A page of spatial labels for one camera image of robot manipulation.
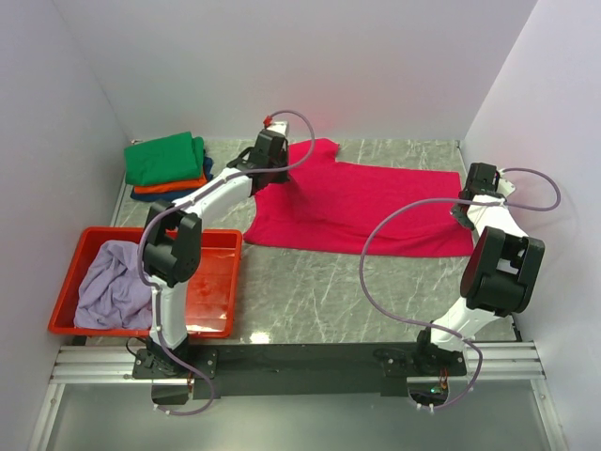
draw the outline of green towel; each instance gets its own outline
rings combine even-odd
[[[196,144],[192,134],[185,132],[129,146],[124,151],[126,183],[148,186],[198,179],[203,166],[198,163],[197,149],[201,148],[204,154],[204,143]]]
[[[198,177],[203,177],[203,166],[205,165],[205,140],[200,136],[196,136],[193,140],[193,147],[196,164],[198,164],[198,169],[200,171]]]

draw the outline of black metal bar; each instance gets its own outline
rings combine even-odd
[[[415,343],[343,343],[314,345],[191,345],[190,363],[213,379],[219,397],[380,393],[406,397],[407,377],[438,376],[414,361]],[[449,376],[464,376],[463,359],[446,364]],[[142,363],[135,379],[157,379],[156,368]],[[166,378],[186,378],[169,373]],[[208,397],[202,380],[193,397]]]

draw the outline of glass panel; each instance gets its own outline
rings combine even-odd
[[[479,382],[434,415],[405,398],[336,395],[230,397],[175,418],[152,410],[148,386],[125,384],[70,385],[61,404],[51,450],[548,449],[527,381]]]

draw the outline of red plastic tray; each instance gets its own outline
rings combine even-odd
[[[73,325],[79,286],[102,244],[108,240],[140,242],[142,228],[90,227],[77,244],[48,330],[54,334],[148,336],[148,330],[83,329]],[[191,336],[224,338],[231,334],[238,284],[242,234],[205,230],[198,271],[188,283],[186,324]]]

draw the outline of red t-shirt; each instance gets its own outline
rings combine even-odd
[[[290,146],[297,162],[310,142]],[[456,172],[368,166],[336,161],[338,145],[318,139],[313,155],[290,171],[291,181],[258,192],[247,242],[310,251],[360,254],[365,240],[393,211],[430,197],[457,197]],[[374,238],[370,255],[468,256],[471,234],[451,216],[453,204],[429,204],[390,221]]]

